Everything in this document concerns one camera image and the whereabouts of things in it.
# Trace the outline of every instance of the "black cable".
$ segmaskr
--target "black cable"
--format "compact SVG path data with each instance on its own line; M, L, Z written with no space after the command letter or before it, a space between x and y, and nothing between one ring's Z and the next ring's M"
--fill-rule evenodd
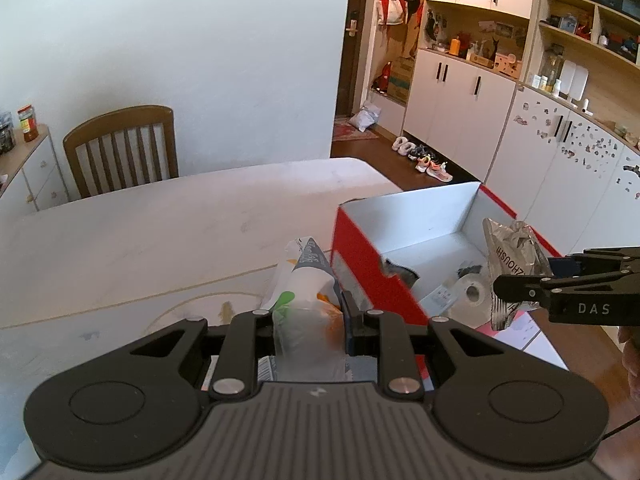
M636 422L639 422L639 421L640 421L640 415L636 416L635 418L632 418L628 422L625 422L621 426L618 426L615 430L611 430L611 431L609 431L609 433L605 433L605 435L602 437L602 439L605 440L606 438L609 438L610 436L614 436L616 433L619 433L622 430L626 430L626 428L628 428L632 424L635 424Z

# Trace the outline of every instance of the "silver screw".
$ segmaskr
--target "silver screw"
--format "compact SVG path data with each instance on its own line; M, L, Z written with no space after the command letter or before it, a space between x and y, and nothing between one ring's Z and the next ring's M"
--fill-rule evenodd
M389 389L396 394L414 394L420 383L411 377L398 377L389 381Z
M240 379L228 377L213 383L213 391L220 395L235 395L244 390L244 383Z

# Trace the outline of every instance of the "brown door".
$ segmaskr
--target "brown door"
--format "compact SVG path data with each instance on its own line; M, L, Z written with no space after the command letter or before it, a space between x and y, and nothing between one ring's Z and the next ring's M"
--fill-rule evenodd
M342 44L342 62L340 64L340 79L338 80L338 97L335 103L336 116L351 114L353 95L358 71L358 54L362 40L362 22L367 0L349 0L347 5L344 43Z

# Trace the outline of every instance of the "human hand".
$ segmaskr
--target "human hand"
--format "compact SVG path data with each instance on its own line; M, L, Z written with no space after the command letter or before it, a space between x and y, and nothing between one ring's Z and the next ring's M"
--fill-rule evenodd
M636 347L631 339L633 330L640 329L621 326L618 330L618 341L625 343L622 352L622 364L628 372L631 397L635 400L640 400L640 349Z

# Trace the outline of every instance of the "wooden floor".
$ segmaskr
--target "wooden floor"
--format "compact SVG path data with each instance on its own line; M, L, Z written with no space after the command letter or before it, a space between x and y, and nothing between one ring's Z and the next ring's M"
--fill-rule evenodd
M442 185L416 171L415 163L393 152L391 141L383 137L333 142L331 156L364 160L405 191ZM569 369L590 380L607 399L607 431L640 414L640 402L629 395L622 354L600 327L552 324L542 309L532 314ZM640 480L640 422L604 440L594 462L615 480Z

